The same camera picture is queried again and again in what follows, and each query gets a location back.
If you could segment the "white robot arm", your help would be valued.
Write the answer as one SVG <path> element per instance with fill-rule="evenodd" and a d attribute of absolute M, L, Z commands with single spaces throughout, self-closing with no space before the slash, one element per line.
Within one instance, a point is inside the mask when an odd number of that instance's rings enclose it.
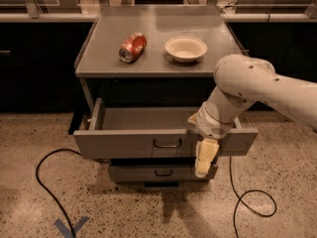
<path fill-rule="evenodd" d="M 317 83 L 275 72 L 264 59 L 228 55 L 215 65 L 216 83 L 211 95 L 188 118 L 202 137 L 196 144 L 195 175 L 207 176 L 234 120 L 255 102 L 261 102 L 287 118 L 317 130 Z"/>

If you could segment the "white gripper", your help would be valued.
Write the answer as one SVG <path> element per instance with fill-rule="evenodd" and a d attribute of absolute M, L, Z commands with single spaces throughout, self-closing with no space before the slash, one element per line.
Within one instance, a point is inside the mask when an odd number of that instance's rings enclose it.
<path fill-rule="evenodd" d="M 253 100 L 230 95 L 216 86 L 197 114 L 194 113 L 187 119 L 188 123 L 196 124 L 202 137 L 211 138 L 196 144 L 195 175 L 198 178 L 205 178 L 209 173 L 219 150 L 217 140 L 225 138 L 233 127 L 234 120 L 253 104 Z"/>

